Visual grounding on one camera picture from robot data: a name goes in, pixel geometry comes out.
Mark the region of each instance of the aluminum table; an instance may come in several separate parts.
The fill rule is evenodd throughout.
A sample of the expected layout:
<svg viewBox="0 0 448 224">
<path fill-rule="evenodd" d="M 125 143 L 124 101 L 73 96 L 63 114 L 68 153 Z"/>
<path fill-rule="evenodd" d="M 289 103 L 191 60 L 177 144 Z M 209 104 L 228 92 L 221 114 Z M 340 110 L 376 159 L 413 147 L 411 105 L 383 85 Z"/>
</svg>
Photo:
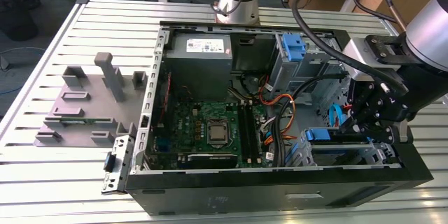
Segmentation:
<svg viewBox="0 0 448 224">
<path fill-rule="evenodd" d="M 301 12 L 315 28 L 352 37 L 393 34 L 363 14 Z M 149 216 L 129 195 L 101 196 L 108 148 L 35 147 L 35 134 L 64 84 L 67 66 L 100 74 L 99 51 L 111 52 L 123 74 L 152 66 L 159 21 L 213 22 L 207 5 L 89 0 L 76 4 L 0 123 L 0 223 L 448 223 L 448 110 L 443 99 L 409 123 L 415 145 L 435 180 L 356 208 L 227 215 Z M 291 11 L 260 8 L 269 26 L 297 26 Z"/>
</svg>

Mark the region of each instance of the floor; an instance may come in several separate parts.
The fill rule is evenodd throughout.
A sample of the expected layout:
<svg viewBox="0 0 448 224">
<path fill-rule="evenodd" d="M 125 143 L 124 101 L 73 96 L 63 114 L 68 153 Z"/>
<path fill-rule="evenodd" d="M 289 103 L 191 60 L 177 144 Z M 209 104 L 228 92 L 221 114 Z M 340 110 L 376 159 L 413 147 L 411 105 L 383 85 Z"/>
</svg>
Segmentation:
<svg viewBox="0 0 448 224">
<path fill-rule="evenodd" d="M 52 38 L 64 22 L 76 0 L 40 0 L 41 6 L 31 11 L 35 23 L 39 27 L 39 35 L 23 42 L 16 42 L 0 32 L 0 52 L 19 47 L 47 48 Z M 177 3 L 209 4 L 217 0 L 171 0 Z M 263 7 L 283 8 L 281 0 L 259 0 Z M 1 54 L 11 63 L 8 71 L 0 71 L 0 120 L 19 93 L 12 91 L 21 87 L 43 55 L 39 49 L 21 49 Z"/>
</svg>

